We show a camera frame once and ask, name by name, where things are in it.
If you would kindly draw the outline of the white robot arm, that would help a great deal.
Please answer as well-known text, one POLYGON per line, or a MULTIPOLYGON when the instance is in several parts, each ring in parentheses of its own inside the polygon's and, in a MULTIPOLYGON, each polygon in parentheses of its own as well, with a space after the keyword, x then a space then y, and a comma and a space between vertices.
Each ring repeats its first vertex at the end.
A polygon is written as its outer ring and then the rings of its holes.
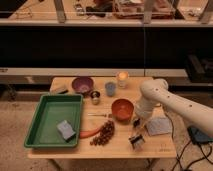
POLYGON ((136 116, 147 121, 157 103, 168 107, 213 138, 213 108, 168 91, 164 79, 146 80, 140 85, 141 98, 135 104, 136 116))

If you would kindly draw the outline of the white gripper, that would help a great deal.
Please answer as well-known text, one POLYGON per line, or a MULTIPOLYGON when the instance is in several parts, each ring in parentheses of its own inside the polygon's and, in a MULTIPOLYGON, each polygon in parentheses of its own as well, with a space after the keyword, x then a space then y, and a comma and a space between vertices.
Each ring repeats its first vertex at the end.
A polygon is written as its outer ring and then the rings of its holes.
POLYGON ((142 129, 149 119, 152 117, 153 109, 152 108, 139 108, 134 109, 135 117, 133 118, 133 127, 142 129))

